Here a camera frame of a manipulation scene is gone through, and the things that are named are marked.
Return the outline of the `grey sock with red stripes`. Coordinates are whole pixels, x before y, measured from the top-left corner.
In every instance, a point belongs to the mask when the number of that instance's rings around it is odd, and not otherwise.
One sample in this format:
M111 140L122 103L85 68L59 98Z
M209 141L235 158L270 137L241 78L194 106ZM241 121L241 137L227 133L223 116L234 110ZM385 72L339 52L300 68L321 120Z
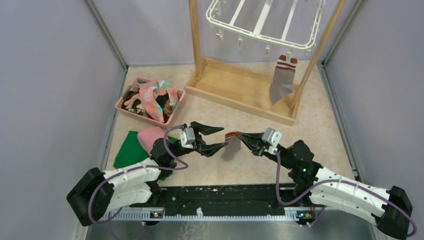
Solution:
M220 156L224 161L231 161L236 154L241 150L241 133L233 131L225 134L225 142L227 143L224 152Z

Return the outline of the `pink sock with green pattern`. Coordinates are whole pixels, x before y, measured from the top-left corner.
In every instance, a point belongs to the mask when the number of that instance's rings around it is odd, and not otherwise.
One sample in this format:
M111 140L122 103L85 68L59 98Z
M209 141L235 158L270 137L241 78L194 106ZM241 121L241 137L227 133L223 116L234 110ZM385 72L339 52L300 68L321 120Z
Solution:
M144 82L137 80L137 85L139 87L139 99L144 110L153 120L164 123L163 109L155 99L157 97L156 90L158 89L157 81Z

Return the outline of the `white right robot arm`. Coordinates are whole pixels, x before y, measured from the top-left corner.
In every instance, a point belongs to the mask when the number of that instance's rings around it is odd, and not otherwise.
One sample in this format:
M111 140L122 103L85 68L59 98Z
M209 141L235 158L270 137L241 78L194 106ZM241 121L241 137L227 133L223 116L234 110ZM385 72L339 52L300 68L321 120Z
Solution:
M342 176L314 161L314 154L303 140L283 147L281 138L282 133L272 128L260 133L232 131L225 134L226 141L238 139L254 156L276 162L275 194L281 205L311 203L330 207L357 216L398 240L417 233L417 224L412 219L413 206L404 189L374 187ZM280 194L281 167L289 170L288 176L295 184L290 201L283 200Z

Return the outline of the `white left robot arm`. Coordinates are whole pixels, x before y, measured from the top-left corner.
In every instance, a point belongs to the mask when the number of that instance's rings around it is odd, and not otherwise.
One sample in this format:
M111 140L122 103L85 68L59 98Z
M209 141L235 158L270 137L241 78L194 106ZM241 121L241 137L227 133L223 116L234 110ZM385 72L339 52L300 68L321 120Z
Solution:
M101 171L95 167L86 172L66 200L83 227L102 224L105 214L133 204L154 207L160 202L158 180L182 171L189 165L181 156L197 152L211 157L227 142L206 144L203 136L224 130L224 127L193 121L164 130L150 127L137 134L147 158L129 166Z

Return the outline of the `wooden hanger stand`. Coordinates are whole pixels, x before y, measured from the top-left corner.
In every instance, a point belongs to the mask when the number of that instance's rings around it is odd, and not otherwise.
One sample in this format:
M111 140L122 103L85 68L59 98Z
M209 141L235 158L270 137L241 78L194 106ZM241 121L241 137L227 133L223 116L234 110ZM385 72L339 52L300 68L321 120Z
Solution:
M221 14L222 1L213 0L206 10L206 20L210 25L218 28L217 35L219 38L223 38L224 31L238 34L239 47L243 45L243 38L251 38L266 43L265 51L267 54L270 53L270 45L287 47L286 60L288 64L292 63L291 59L295 50L304 52L308 52L311 49L315 50L300 83L293 86L293 92L285 96L282 100L272 104L267 91L272 84L273 76L202 55L198 2L196 0L190 0L188 2L188 7L195 70L186 85L187 93L252 115L292 126L297 117L305 85L341 15L346 1L340 0L337 2L325 31L321 36L320 42L317 43L317 33L319 32L325 3L324 0L318 1L317 10L311 26L311 33L306 44L298 44L286 40L298 4L296 0L292 3L280 38L270 37L261 33L273 6L273 1L271 0L266 0L263 3L260 15L252 31L235 25L245 4L243 0L239 2L228 23L215 18L215 15Z

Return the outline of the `pile of socks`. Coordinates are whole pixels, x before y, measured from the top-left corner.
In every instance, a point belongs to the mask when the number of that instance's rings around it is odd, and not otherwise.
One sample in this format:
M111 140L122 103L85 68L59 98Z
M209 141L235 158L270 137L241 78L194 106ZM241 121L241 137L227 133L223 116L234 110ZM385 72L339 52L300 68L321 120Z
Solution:
M139 87L138 87L138 84L137 84L137 87L134 90L128 90L125 93L125 95L123 97L123 103L121 105L121 108L128 111L128 112L135 113L135 114L141 115L145 118L152 119L152 117L150 117L147 114L147 112L145 111L145 109L143 108L141 100L139 99L139 97L140 97ZM162 110L163 110L164 123L166 123L169 120L172 113L170 115L168 115L164 108Z

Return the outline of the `white clip drying hanger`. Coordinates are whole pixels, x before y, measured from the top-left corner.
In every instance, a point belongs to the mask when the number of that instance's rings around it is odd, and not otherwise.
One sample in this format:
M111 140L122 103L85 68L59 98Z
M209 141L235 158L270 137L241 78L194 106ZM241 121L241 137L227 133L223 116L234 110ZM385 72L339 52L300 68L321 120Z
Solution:
M317 44L324 0L213 0L205 12L211 27L238 36L241 49L244 39L265 43L265 54L271 46L287 48L287 55L295 51L308 55Z

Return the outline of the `pink folded cloth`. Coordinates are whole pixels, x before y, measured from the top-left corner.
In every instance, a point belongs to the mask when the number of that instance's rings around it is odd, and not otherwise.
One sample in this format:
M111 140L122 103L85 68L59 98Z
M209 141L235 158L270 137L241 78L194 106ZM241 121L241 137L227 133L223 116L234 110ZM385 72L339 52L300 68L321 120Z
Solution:
M151 151L155 141L163 138L164 136L165 130L156 126L139 131L136 135L136 138L140 146L147 152L149 156L151 156Z

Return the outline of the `green folded cloth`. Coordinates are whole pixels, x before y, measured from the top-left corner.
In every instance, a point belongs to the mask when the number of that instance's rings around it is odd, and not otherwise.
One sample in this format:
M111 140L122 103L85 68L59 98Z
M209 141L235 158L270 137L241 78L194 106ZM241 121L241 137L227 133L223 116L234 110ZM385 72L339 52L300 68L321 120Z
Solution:
M141 147L137 140L136 131L130 131L124 140L118 154L115 158L113 166L116 169L129 167L131 165L140 163L145 159L152 159L161 167L174 168L176 163L169 155L164 146L164 138L159 138L153 144L153 149L150 152L151 156Z

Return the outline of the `pink plastic basket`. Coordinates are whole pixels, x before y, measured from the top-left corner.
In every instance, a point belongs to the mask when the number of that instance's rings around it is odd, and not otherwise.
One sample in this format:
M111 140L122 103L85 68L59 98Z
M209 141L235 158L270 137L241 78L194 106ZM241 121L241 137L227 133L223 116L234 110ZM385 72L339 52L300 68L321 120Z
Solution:
M115 108L124 115L162 129L173 125L186 92L166 80L137 77L124 91Z

